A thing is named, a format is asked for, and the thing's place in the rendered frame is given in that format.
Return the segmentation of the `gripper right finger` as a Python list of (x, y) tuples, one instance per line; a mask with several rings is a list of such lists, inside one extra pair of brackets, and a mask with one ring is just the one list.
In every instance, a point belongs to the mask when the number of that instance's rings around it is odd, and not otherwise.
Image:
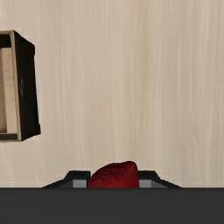
[(138, 172), (140, 188), (179, 188), (169, 181), (161, 179), (155, 171)]

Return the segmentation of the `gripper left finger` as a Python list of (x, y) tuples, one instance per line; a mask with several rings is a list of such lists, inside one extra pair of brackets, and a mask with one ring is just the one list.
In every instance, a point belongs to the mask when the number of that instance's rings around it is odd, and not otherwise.
[(91, 177), (91, 171), (69, 171), (61, 179), (46, 185), (45, 188), (87, 188)]

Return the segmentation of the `red strawberry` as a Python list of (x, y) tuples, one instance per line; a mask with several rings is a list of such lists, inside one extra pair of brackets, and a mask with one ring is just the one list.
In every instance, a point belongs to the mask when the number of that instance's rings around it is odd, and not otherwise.
[(133, 161), (112, 163), (98, 169), (90, 178), (88, 188), (138, 188), (138, 169)]

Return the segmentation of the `wooden box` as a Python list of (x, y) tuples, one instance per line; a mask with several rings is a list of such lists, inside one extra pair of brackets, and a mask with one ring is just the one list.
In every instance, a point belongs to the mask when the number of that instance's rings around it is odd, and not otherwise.
[(35, 45), (16, 31), (0, 31), (0, 143), (41, 133)]

